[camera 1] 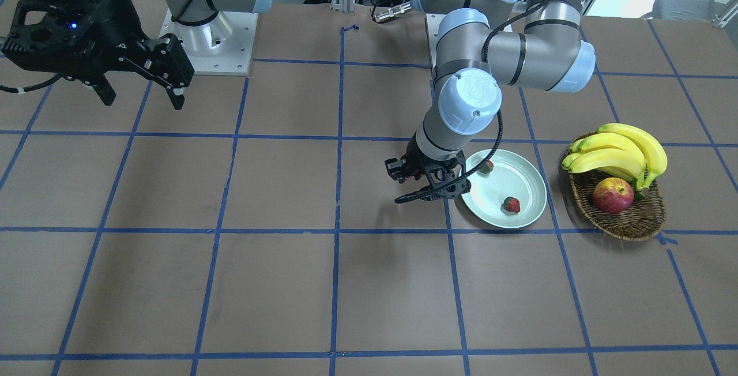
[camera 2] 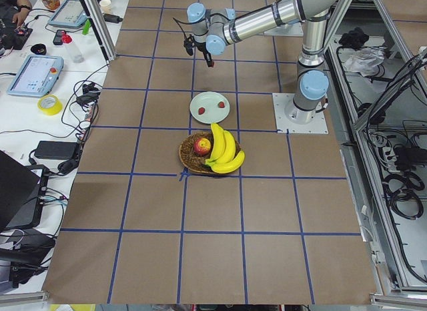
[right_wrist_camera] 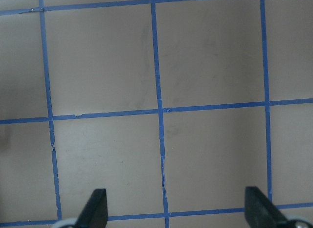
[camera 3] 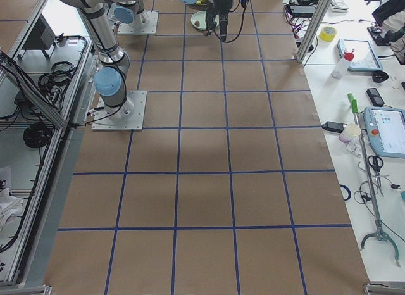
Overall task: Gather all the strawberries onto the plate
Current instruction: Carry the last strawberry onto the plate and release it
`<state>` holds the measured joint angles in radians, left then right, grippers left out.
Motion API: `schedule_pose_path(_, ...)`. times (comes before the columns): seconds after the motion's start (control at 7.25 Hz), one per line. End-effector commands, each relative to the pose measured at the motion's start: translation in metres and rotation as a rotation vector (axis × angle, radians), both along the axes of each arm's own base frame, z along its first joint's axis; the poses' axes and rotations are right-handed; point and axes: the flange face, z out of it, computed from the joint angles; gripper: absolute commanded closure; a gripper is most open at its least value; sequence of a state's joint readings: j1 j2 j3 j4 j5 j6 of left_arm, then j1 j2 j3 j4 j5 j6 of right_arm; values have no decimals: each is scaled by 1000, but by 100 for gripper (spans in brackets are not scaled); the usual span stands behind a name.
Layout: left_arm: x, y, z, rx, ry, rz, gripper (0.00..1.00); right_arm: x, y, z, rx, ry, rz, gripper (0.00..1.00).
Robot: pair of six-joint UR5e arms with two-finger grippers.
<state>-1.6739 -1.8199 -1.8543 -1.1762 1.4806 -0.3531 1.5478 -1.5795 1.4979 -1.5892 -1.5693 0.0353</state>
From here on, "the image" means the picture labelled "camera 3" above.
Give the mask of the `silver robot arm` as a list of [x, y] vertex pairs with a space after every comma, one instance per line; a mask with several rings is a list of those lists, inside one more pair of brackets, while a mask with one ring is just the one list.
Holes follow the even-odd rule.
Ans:
[[119, 22], [132, 28], [145, 27], [149, 22], [143, 1], [117, 2], [113, 14]]
[[[107, 14], [105, 4], [118, 4], [123, 2], [143, 0], [60, 0], [63, 3], [78, 9], [85, 28], [93, 42], [95, 42], [99, 52], [100, 60], [104, 66], [116, 67], [115, 73], [121, 77], [120, 90], [126, 84], [123, 71], [120, 70], [121, 61], [126, 59], [127, 53], [118, 45], [113, 33]], [[194, 4], [197, 0], [179, 0], [185, 4]], [[228, 15], [231, 13], [234, 0], [208, 0], [206, 7], [206, 35], [215, 34], [224, 43], [233, 42], [227, 40]], [[246, 8], [249, 0], [240, 0], [243, 8]]]

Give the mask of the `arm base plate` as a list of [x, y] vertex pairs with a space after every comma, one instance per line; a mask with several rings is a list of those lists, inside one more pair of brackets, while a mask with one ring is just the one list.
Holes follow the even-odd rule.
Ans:
[[154, 35], [158, 24], [158, 11], [143, 11], [139, 14], [129, 13], [128, 16], [117, 16], [120, 22], [118, 33], [121, 35]]
[[108, 115], [116, 110], [106, 107], [96, 111], [94, 131], [142, 130], [146, 108], [147, 91], [127, 91], [127, 101], [119, 112], [111, 117]]

